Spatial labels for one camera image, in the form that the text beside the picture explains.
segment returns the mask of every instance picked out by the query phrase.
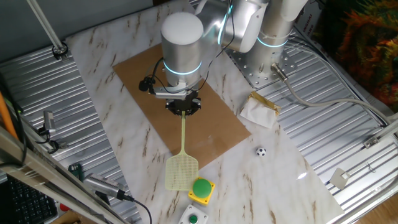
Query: yellow button base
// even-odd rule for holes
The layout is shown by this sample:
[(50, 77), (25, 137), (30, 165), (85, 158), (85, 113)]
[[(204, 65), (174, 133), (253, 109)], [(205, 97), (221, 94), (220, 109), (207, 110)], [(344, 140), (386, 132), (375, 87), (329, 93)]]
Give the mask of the yellow button base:
[(207, 180), (207, 181), (211, 184), (211, 192), (210, 192), (209, 196), (207, 196), (207, 197), (205, 197), (205, 198), (200, 198), (200, 197), (197, 197), (197, 196), (193, 193), (193, 190), (190, 190), (190, 191), (188, 192), (188, 197), (189, 197), (191, 200), (193, 200), (194, 202), (198, 202), (199, 204), (204, 205), (204, 206), (207, 206), (207, 205), (209, 204), (211, 195), (213, 194), (214, 188), (216, 187), (216, 185), (215, 185), (213, 182), (211, 182), (211, 181), (209, 181), (209, 180)]

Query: small soccer ball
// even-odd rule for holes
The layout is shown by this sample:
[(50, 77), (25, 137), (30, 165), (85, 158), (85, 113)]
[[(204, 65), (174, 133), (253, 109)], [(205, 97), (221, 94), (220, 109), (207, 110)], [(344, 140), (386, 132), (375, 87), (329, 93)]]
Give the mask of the small soccer ball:
[(257, 156), (265, 156), (267, 151), (263, 147), (260, 147), (256, 150)]

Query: keyboard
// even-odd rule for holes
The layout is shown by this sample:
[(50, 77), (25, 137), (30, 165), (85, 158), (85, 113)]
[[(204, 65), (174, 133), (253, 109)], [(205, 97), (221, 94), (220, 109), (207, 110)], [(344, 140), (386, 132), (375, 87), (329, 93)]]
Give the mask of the keyboard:
[(0, 208), (0, 224), (37, 224), (57, 215), (52, 198), (13, 177), (7, 176), (7, 179), (8, 181), (0, 187), (0, 194), (6, 199), (2, 204), (8, 205), (6, 208)]

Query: crumpled paper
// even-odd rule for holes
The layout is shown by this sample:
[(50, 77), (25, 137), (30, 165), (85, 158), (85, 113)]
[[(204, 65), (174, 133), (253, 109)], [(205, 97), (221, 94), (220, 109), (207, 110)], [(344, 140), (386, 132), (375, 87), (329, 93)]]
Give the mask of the crumpled paper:
[(281, 107), (252, 91), (241, 110), (241, 116), (266, 128), (271, 128)]

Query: colorful fabric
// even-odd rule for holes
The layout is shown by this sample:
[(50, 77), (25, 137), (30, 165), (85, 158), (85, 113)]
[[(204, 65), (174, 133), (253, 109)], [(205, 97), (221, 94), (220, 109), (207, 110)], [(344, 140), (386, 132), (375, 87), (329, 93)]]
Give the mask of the colorful fabric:
[(324, 16), (318, 37), (325, 49), (362, 87), (398, 112), (398, 0), (330, 0)]

